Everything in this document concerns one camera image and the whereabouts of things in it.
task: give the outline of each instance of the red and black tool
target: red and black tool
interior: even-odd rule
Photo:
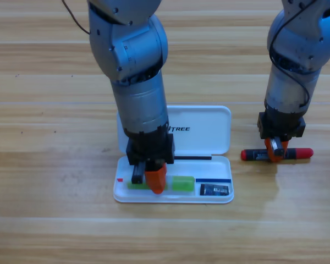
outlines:
[[[311,148],[288,148],[283,160],[303,160],[312,157],[314,154]],[[242,150],[243,161],[270,161],[268,150]]]

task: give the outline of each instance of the black cable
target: black cable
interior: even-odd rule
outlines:
[[[75,23],[77,24],[77,26],[79,26],[80,29],[82,29],[84,32],[86,32],[88,35],[90,34],[87,30],[85,30],[77,21],[77,19],[75,18],[75,16],[73,15],[71,9],[68,7],[68,5],[66,4],[65,0],[61,0],[62,3],[64,4],[64,6],[66,7],[68,13],[70,13],[73,21],[75,21]]]
[[[292,75],[288,74],[286,71],[284,71],[284,69],[281,68],[280,65],[278,65],[275,60],[273,59],[272,57],[272,50],[273,50],[273,45],[274,45],[274,42],[276,40],[276,38],[278,37],[279,33],[281,32],[281,30],[287,26],[291,21],[293,21],[296,17],[298,17],[301,13],[303,13],[303,11],[305,11],[308,7],[310,7],[312,4],[314,4],[315,2],[317,2],[317,0],[312,0],[308,5],[306,5],[306,7],[300,11],[298,11],[292,18],[290,18],[285,24],[283,24],[279,29],[278,31],[276,31],[275,35],[274,35],[274,38],[270,44],[270,47],[269,47],[269,57],[270,57],[270,60],[271,62],[274,64],[274,66],[276,68],[278,68],[283,74],[287,75],[288,77],[290,77],[292,80],[294,80],[296,83],[298,83],[302,88],[303,90],[305,91],[305,93],[307,94],[307,100],[305,101],[305,103],[301,104],[300,107],[303,107],[303,106],[306,106],[308,103],[309,103],[309,100],[310,100],[310,94],[307,90],[307,88],[299,81],[297,80],[296,78],[294,78]]]

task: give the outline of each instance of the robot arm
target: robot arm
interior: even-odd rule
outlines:
[[[168,45],[154,12],[161,0],[88,0],[90,45],[109,77],[125,134],[133,183],[154,193],[165,187],[165,163],[174,163],[173,135],[161,68]]]
[[[311,97],[321,68],[330,59],[330,0],[282,0],[268,36],[272,61],[259,114],[260,137],[269,157],[280,160],[288,141],[302,137]]]

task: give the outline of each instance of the white plastic case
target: white plastic case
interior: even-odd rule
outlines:
[[[231,112],[225,106],[168,106],[169,132],[174,134],[175,155],[205,157],[206,160],[175,160],[167,164],[168,188],[160,195],[151,190],[128,188],[133,167],[127,157],[118,161],[114,198],[119,202],[226,204],[234,198],[230,161],[221,155],[230,147]],[[125,153],[128,138],[117,115],[119,149]],[[194,191],[173,191],[173,176],[195,178]],[[200,195],[201,184],[228,187],[226,196]]]

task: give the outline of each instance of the green foam piece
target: green foam piece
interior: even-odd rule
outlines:
[[[194,177],[174,176],[172,178],[173,191],[194,191]]]

